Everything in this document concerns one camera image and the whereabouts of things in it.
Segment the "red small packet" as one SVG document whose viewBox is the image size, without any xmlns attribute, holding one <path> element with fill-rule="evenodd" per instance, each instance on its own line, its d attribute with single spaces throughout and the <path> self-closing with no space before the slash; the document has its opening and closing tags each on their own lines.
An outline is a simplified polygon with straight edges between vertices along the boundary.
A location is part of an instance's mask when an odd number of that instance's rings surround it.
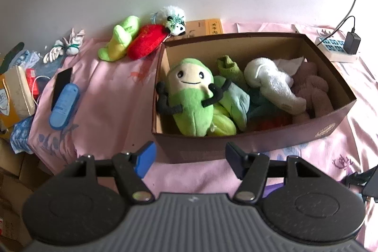
<svg viewBox="0 0 378 252">
<path fill-rule="evenodd" d="M 36 100 L 39 97 L 39 88 L 36 82 L 37 74 L 34 68 L 26 69 L 26 79 L 33 98 Z"/>
</svg>

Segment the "blue glasses case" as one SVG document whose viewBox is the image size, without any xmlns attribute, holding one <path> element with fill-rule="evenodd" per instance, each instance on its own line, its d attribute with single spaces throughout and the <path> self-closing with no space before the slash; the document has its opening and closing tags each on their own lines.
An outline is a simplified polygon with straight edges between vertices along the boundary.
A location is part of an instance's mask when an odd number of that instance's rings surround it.
<svg viewBox="0 0 378 252">
<path fill-rule="evenodd" d="M 63 130 L 68 125 L 79 96 L 79 88 L 76 84 L 68 83 L 65 85 L 49 117 L 49 124 L 52 129 Z"/>
</svg>

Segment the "green knitted sock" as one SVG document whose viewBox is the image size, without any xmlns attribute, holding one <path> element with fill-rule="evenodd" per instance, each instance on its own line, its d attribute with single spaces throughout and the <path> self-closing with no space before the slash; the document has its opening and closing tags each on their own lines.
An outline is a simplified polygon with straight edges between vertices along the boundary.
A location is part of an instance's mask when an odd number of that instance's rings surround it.
<svg viewBox="0 0 378 252">
<path fill-rule="evenodd" d="M 217 59 L 217 67 L 221 76 L 230 79 L 239 88 L 244 91 L 248 90 L 248 85 L 245 82 L 244 73 L 239 66 L 228 55 L 221 56 Z"/>
</svg>

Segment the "white green fluffy plush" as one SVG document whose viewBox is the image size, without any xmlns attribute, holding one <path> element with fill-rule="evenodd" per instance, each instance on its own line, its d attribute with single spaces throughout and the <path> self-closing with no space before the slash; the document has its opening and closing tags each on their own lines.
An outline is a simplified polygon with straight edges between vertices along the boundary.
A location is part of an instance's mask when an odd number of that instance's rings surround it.
<svg viewBox="0 0 378 252">
<path fill-rule="evenodd" d="M 164 6 L 151 15 L 152 24 L 163 25 L 171 36 L 181 36 L 186 32 L 185 11 L 177 6 Z"/>
</svg>

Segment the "green bean plush doll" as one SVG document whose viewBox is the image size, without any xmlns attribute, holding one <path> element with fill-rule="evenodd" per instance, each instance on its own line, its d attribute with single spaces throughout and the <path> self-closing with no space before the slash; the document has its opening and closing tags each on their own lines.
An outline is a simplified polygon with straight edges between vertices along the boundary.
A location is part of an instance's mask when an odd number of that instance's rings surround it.
<svg viewBox="0 0 378 252">
<path fill-rule="evenodd" d="M 214 104 L 223 98 L 231 80 L 215 84 L 211 70 L 195 58 L 185 58 L 157 83 L 156 112 L 172 116 L 182 135 L 204 137 L 213 120 Z"/>
</svg>

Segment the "white power strip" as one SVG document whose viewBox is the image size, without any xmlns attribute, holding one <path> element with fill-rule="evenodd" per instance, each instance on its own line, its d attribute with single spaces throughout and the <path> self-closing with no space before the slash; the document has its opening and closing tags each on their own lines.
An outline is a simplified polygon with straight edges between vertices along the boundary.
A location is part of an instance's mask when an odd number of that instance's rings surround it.
<svg viewBox="0 0 378 252">
<path fill-rule="evenodd" d="M 323 41 L 318 37 L 315 44 L 331 62 L 353 63 L 359 60 L 359 53 L 348 54 L 345 51 L 343 40 L 326 39 Z"/>
</svg>

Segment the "lime green plush toy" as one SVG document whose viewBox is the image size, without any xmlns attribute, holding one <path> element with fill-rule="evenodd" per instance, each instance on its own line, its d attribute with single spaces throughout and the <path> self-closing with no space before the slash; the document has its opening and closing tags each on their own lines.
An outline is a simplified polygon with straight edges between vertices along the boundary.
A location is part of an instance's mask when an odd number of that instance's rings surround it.
<svg viewBox="0 0 378 252">
<path fill-rule="evenodd" d="M 102 61 L 114 62 L 126 56 L 130 43 L 137 37 L 140 30 L 140 19 L 131 15 L 113 28 L 111 40 L 98 50 Z"/>
</svg>

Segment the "black charger adapter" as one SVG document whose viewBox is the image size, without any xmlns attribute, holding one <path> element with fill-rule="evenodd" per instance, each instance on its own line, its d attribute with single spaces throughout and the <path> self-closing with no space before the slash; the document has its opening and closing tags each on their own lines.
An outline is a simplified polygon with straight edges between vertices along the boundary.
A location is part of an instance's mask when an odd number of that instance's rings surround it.
<svg viewBox="0 0 378 252">
<path fill-rule="evenodd" d="M 356 54 L 361 43 L 361 38 L 354 32 L 348 32 L 344 41 L 344 51 L 348 54 Z"/>
</svg>

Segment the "yellow brown book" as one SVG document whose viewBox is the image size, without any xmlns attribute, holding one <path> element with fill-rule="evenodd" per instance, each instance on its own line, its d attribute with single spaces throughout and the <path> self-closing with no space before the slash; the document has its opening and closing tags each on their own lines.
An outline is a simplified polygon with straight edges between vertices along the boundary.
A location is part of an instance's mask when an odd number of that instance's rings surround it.
<svg viewBox="0 0 378 252">
<path fill-rule="evenodd" d="M 223 34 L 223 27 L 219 18 L 210 18 L 186 23 L 185 38 Z"/>
</svg>

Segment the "purple plastic pad package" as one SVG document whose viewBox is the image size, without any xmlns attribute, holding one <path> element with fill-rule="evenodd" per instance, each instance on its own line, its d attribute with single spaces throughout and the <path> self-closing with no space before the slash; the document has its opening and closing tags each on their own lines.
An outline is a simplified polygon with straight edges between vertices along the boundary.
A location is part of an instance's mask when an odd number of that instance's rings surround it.
<svg viewBox="0 0 378 252">
<path fill-rule="evenodd" d="M 277 191 L 278 189 L 284 187 L 283 183 L 273 184 L 273 185 L 266 185 L 263 191 L 262 198 L 266 198 L 269 194 L 271 194 L 274 191 Z"/>
</svg>

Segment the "black smartphone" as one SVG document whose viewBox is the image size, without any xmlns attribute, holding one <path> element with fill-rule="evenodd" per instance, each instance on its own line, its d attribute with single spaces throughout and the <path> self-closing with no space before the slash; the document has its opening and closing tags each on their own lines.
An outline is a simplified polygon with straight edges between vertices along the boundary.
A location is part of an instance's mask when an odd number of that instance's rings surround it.
<svg viewBox="0 0 378 252">
<path fill-rule="evenodd" d="M 55 107 L 57 100 L 63 91 L 64 87 L 70 83 L 72 75 L 72 68 L 67 68 L 59 72 L 56 76 L 55 86 L 52 93 L 52 102 L 51 102 L 51 110 Z"/>
</svg>

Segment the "yellow plush toy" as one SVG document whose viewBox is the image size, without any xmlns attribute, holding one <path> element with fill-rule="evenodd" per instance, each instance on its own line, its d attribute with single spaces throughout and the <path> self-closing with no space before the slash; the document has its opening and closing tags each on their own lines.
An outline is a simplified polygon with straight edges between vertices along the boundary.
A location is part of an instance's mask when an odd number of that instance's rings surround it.
<svg viewBox="0 0 378 252">
<path fill-rule="evenodd" d="M 213 108 L 213 119 L 207 135 L 213 137 L 234 136 L 237 133 L 236 126 L 228 111 L 219 103 Z"/>
</svg>

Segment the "red plush cushion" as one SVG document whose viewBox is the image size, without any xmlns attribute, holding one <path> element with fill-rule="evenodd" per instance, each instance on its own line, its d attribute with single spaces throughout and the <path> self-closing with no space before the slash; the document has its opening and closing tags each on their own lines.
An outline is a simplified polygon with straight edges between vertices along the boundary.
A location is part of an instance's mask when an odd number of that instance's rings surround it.
<svg viewBox="0 0 378 252">
<path fill-rule="evenodd" d="M 170 32 L 163 25 L 148 24 L 143 26 L 137 37 L 128 46 L 127 56 L 131 60 L 138 60 L 150 55 L 169 34 Z"/>
</svg>

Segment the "teal cloth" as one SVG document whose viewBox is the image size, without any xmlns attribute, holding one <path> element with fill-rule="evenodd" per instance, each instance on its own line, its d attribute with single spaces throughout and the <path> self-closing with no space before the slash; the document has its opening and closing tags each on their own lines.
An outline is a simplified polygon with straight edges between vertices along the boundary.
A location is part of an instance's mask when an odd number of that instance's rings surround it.
<svg viewBox="0 0 378 252">
<path fill-rule="evenodd" d="M 250 106 L 250 96 L 243 89 L 231 82 L 228 89 L 223 92 L 223 98 L 219 101 L 232 120 L 242 132 L 247 128 L 247 113 Z"/>
</svg>

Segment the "mauve teddy bear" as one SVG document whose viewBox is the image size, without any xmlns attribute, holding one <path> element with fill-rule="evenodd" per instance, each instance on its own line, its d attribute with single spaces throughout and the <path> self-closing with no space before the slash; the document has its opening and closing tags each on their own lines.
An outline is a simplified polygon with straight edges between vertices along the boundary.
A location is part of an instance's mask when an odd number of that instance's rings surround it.
<svg viewBox="0 0 378 252">
<path fill-rule="evenodd" d="M 333 112 L 334 109 L 327 94 L 328 83 L 318 76 L 316 63 L 304 61 L 293 76 L 293 80 L 293 93 L 306 100 L 305 111 L 294 115 L 293 123 L 300 124 Z"/>
</svg>

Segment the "turquoise fluffy cloth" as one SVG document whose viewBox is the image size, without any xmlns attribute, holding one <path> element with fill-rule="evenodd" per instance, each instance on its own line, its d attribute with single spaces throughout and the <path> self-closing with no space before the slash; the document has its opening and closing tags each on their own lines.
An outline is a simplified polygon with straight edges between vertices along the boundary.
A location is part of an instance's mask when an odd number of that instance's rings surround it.
<svg viewBox="0 0 378 252">
<path fill-rule="evenodd" d="M 258 88 L 250 88 L 250 106 L 247 113 L 247 130 L 263 131 L 292 124 L 292 115 L 267 100 Z"/>
</svg>

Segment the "white fluffy towel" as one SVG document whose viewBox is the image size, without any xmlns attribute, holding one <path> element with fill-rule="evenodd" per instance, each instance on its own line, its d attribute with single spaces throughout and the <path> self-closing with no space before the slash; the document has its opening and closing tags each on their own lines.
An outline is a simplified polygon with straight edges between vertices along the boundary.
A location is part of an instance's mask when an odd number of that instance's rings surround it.
<svg viewBox="0 0 378 252">
<path fill-rule="evenodd" d="M 250 61 L 244 69 L 244 78 L 251 88 L 258 88 L 279 109 L 291 115 L 306 110 L 306 99 L 297 97 L 291 90 L 293 79 L 280 71 L 273 60 L 256 58 Z"/>
</svg>

